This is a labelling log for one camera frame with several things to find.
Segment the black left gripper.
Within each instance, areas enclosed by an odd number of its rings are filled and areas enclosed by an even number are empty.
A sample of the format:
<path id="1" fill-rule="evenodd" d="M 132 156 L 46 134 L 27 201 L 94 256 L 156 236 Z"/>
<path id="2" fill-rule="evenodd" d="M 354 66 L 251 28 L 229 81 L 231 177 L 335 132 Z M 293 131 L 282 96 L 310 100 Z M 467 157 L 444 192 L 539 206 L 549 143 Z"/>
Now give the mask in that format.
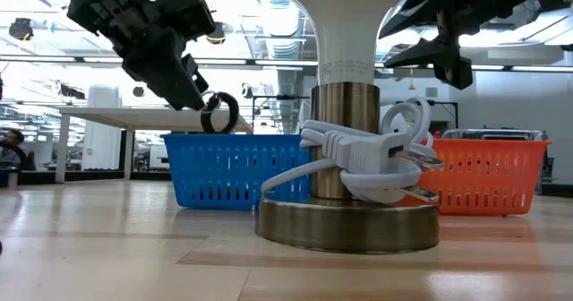
<path id="1" fill-rule="evenodd" d="M 186 43 L 215 29 L 205 0 L 70 0 L 67 17 L 108 39 L 122 67 L 175 110 L 205 107 L 209 84 Z"/>

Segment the orange plastic basket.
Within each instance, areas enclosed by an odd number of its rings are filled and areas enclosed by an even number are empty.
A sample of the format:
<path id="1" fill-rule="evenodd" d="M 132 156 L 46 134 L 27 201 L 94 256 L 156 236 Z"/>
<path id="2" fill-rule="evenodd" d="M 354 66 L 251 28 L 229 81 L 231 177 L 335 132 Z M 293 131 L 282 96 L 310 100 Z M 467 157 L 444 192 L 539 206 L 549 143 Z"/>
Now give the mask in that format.
<path id="1" fill-rule="evenodd" d="M 547 141 L 436 139 L 444 167 L 417 185 L 439 196 L 442 215 L 523 215 L 530 210 Z"/>

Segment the white background table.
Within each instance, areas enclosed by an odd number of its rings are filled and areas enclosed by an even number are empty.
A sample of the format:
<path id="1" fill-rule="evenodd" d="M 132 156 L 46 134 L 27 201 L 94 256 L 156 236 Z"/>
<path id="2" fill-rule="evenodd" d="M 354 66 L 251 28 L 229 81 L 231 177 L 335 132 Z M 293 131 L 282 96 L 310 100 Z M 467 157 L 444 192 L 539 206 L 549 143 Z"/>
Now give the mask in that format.
<path id="1" fill-rule="evenodd" d="M 111 107 L 57 107 L 61 114 L 59 143 L 56 159 L 57 184 L 65 182 L 66 152 L 69 125 L 72 117 L 125 129 L 124 179 L 131 178 L 133 139 L 136 131 L 192 131 L 200 132 L 201 113 L 190 109 L 175 111 L 167 108 L 111 108 Z"/>

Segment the blue plastic basket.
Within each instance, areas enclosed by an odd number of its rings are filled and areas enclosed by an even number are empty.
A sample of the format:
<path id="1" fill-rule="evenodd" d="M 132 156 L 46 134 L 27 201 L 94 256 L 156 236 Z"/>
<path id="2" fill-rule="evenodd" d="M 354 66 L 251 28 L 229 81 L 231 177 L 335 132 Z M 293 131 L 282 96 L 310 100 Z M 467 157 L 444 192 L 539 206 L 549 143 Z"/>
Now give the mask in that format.
<path id="1" fill-rule="evenodd" d="M 169 134 L 164 138 L 179 206 L 249 210 L 269 178 L 310 161 L 298 135 Z"/>

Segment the chrome metal cart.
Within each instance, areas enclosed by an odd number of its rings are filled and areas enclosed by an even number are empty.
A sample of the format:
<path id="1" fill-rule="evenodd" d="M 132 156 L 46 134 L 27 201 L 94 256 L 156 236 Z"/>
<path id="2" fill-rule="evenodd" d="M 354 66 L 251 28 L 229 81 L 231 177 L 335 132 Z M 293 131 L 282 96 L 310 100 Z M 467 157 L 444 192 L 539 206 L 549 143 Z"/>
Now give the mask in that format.
<path id="1" fill-rule="evenodd" d="M 501 129 L 454 129 L 446 131 L 444 139 L 474 139 L 474 140 L 512 140 L 512 141 L 548 141 L 544 130 L 523 130 L 513 128 Z"/>

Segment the person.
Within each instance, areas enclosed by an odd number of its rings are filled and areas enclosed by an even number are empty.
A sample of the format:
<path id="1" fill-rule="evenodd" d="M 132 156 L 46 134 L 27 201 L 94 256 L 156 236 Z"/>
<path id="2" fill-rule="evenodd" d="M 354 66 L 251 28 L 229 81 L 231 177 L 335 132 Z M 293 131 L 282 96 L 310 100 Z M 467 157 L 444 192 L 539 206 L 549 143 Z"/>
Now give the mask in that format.
<path id="1" fill-rule="evenodd" d="M 7 145 L 7 147 L 0 146 L 0 167 L 20 167 L 21 159 L 13 147 L 20 149 L 23 142 L 24 135 L 19 130 L 12 129 L 4 135 L 0 143 Z"/>

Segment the brass lamp with white bulb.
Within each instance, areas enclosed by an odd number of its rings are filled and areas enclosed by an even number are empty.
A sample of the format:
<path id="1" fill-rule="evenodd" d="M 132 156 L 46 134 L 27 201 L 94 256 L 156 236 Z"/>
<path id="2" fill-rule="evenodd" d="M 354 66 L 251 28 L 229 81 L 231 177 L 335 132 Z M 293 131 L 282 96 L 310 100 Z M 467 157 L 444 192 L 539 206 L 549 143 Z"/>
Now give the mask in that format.
<path id="1" fill-rule="evenodd" d="M 291 0 L 310 19 L 317 83 L 300 146 L 310 161 L 265 181 L 260 237 L 312 250 L 391 254 L 439 242 L 435 193 L 417 183 L 442 162 L 418 97 L 383 107 L 374 82 L 384 16 L 400 0 Z"/>

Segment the black background frame stand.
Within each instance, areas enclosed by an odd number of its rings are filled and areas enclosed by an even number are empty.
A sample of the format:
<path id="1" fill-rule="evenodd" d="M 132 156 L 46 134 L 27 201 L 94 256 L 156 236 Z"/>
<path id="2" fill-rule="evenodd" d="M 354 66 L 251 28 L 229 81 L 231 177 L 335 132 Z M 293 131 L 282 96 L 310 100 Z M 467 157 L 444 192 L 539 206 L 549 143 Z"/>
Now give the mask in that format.
<path id="1" fill-rule="evenodd" d="M 255 126 L 269 126 L 279 133 L 298 133 L 299 114 L 305 96 L 288 94 L 253 95 L 252 129 Z"/>

